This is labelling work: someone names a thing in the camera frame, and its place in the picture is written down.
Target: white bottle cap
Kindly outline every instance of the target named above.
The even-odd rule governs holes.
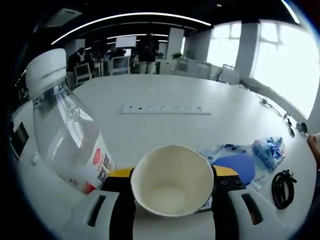
[[[57,48],[33,59],[26,67],[25,82],[31,98],[35,98],[62,82],[67,75],[66,51]]]

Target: bottle label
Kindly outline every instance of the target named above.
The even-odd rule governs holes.
[[[88,194],[94,189],[101,189],[109,173],[114,171],[115,165],[100,132],[89,160],[80,171],[81,177],[79,177],[84,179],[84,182],[73,179],[70,183],[77,185],[75,186],[77,189]]]

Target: ceiling vent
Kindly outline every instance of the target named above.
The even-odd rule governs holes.
[[[44,27],[60,27],[81,14],[79,11],[62,8],[44,24]]]

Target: ceiling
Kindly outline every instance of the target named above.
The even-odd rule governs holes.
[[[188,36],[212,28],[214,25],[234,21],[256,22],[259,19],[268,19],[295,24],[281,0],[159,0],[153,2],[145,0],[55,0],[34,3],[28,1],[25,4],[28,9],[30,5],[36,5],[37,8],[24,10],[22,6],[22,10],[20,9],[18,13],[25,24],[25,27],[21,28],[21,32],[24,31],[25,34],[20,36],[29,40],[19,72],[23,72],[27,63],[37,55],[52,48],[63,47],[75,38],[86,39],[86,48],[95,48],[95,46],[105,45],[112,41],[112,39],[107,40],[108,37],[148,32],[168,35],[171,27],[183,28],[185,36]],[[44,27],[46,21],[62,8],[79,11],[82,14],[62,26]],[[124,16],[88,25],[51,45],[62,35],[89,22],[118,14],[140,12],[181,15],[210,23],[212,26],[170,16]],[[159,39],[166,40],[167,37],[159,37]]]

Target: plastic water bottle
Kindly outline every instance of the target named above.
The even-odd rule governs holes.
[[[66,85],[66,52],[47,51],[26,68],[34,135],[41,158],[68,184],[88,194],[115,170],[101,132]]]

